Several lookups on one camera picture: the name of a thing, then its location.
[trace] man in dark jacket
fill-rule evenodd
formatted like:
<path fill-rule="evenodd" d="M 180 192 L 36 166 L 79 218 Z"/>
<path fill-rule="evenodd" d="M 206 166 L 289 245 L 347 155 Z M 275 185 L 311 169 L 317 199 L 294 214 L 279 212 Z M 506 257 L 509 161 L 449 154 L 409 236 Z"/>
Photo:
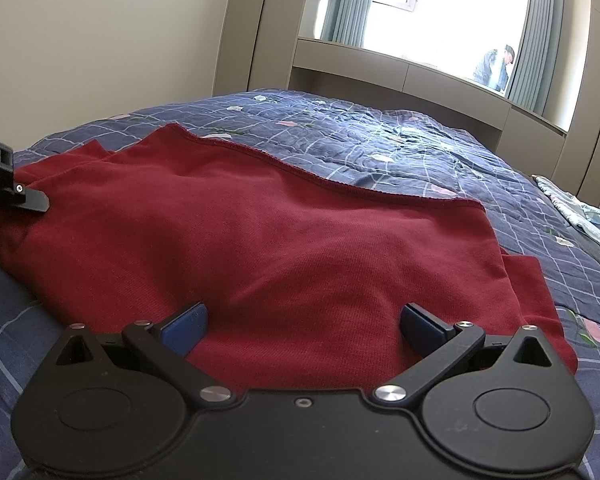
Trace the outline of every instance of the man in dark jacket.
<path fill-rule="evenodd" d="M 515 51 L 507 45 L 504 48 L 504 58 L 500 63 L 500 75 L 495 85 L 492 83 L 491 78 L 497 70 L 496 57 L 498 56 L 497 49 L 488 51 L 480 60 L 480 63 L 474 69 L 474 75 L 472 79 L 481 85 L 493 88 L 496 92 L 504 92 L 509 82 L 509 74 L 507 74 L 507 65 L 513 63 L 516 59 Z"/>

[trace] curtain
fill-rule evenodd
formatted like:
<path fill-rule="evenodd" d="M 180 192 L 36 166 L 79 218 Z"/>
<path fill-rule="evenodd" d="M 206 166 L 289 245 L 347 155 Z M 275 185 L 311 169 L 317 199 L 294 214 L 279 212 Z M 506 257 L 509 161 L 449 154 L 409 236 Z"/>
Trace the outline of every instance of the curtain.
<path fill-rule="evenodd" d="M 517 106 L 544 112 L 554 74 L 564 0 L 529 0 L 518 62 L 507 97 Z"/>
<path fill-rule="evenodd" d="M 371 0 L 329 0 L 321 39 L 362 46 Z"/>

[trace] red fabric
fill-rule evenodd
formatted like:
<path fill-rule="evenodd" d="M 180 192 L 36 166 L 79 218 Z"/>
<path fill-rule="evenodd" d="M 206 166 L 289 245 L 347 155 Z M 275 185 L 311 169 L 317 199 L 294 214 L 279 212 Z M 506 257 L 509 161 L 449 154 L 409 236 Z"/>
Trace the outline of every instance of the red fabric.
<path fill-rule="evenodd" d="M 188 360 L 239 392 L 381 384 L 416 361 L 398 330 L 410 301 L 491 334 L 536 324 L 576 369 L 538 261 L 502 254 L 478 202 L 330 182 L 175 124 L 16 177 L 51 208 L 0 210 L 8 272 L 97 332 L 204 301 Z"/>

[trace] built-in headboard cabinet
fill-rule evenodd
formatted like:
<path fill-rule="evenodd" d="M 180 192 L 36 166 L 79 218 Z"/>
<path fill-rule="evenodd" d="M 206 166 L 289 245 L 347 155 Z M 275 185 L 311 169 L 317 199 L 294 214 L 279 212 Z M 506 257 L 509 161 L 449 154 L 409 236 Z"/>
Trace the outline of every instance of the built-in headboard cabinet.
<path fill-rule="evenodd" d="M 552 177 L 583 200 L 600 204 L 600 0 L 587 6 L 586 62 L 568 133 L 500 95 L 432 67 L 299 38 L 304 4 L 229 0 L 215 94 L 294 88 L 348 96 L 374 107 L 383 102 L 391 103 L 385 108 L 411 107 L 465 127 L 517 170 Z"/>

